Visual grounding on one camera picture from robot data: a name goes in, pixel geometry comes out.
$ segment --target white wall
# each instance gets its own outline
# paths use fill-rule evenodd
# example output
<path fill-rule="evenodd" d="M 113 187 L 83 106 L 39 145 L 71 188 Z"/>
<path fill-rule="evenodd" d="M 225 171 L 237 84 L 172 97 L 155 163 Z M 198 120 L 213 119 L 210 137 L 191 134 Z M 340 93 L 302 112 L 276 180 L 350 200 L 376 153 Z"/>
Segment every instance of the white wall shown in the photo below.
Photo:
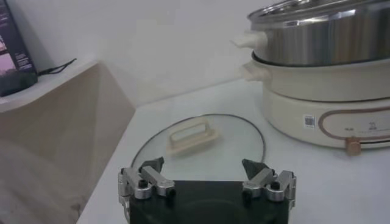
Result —
<path fill-rule="evenodd" d="M 141 105 L 235 79 L 229 39 L 275 0 L 9 0 L 39 68 L 97 55 Z"/>

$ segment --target copper trim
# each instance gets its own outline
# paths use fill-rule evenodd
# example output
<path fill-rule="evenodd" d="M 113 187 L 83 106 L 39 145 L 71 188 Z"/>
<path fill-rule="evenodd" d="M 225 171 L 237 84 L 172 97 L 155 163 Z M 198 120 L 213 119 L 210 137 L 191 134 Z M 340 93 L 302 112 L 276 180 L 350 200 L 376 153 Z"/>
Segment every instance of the copper trim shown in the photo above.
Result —
<path fill-rule="evenodd" d="M 358 109 L 358 110 L 333 110 L 328 111 L 324 113 L 318 120 L 318 127 L 319 129 L 328 137 L 338 139 L 338 140 L 346 140 L 349 137 L 340 137 L 333 135 L 329 133 L 325 127 L 324 127 L 324 120 L 325 118 L 335 115 L 335 114 L 358 114 L 358 113 L 373 113 L 373 112 L 380 112 L 380 111 L 386 111 L 390 110 L 390 107 L 381 107 L 381 108 L 374 108 L 374 109 Z M 390 138 L 390 135 L 384 135 L 384 136 L 374 136 L 374 137 L 358 137 L 360 141 L 371 141 L 371 140 L 379 140 L 379 139 L 386 139 Z"/>

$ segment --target barcode sticker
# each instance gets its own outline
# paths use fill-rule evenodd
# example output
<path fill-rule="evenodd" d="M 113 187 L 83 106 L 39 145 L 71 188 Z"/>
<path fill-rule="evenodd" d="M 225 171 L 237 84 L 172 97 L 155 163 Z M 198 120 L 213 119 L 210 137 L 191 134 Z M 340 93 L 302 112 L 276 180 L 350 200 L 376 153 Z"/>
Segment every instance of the barcode sticker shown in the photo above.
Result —
<path fill-rule="evenodd" d="M 312 115 L 303 115 L 303 126 L 305 128 L 316 129 L 316 117 Z"/>

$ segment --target label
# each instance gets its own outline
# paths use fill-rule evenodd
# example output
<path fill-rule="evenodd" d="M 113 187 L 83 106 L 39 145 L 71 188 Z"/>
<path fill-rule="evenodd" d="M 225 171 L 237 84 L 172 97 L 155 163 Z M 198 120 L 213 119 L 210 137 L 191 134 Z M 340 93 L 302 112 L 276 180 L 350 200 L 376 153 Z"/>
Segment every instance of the label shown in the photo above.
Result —
<path fill-rule="evenodd" d="M 388 138 L 390 110 L 335 113 L 326 117 L 322 125 L 325 131 L 339 138 Z"/>
<path fill-rule="evenodd" d="M 303 115 L 303 127 L 308 129 L 316 129 L 316 117 L 312 115 Z"/>

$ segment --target pot lid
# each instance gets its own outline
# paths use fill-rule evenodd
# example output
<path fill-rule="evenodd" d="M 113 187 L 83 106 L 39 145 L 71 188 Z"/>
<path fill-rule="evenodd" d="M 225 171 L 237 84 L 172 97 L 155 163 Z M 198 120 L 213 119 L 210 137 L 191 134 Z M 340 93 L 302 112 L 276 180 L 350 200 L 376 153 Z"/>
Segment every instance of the pot lid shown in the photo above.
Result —
<path fill-rule="evenodd" d="M 133 159 L 164 158 L 161 174 L 170 180 L 245 181 L 242 160 L 263 162 L 265 142 L 250 121 L 232 114 L 190 117 L 151 137 Z"/>
<path fill-rule="evenodd" d="M 288 0 L 256 10 L 248 15 L 252 24 L 272 27 L 301 26 L 352 16 L 354 9 L 385 0 Z"/>

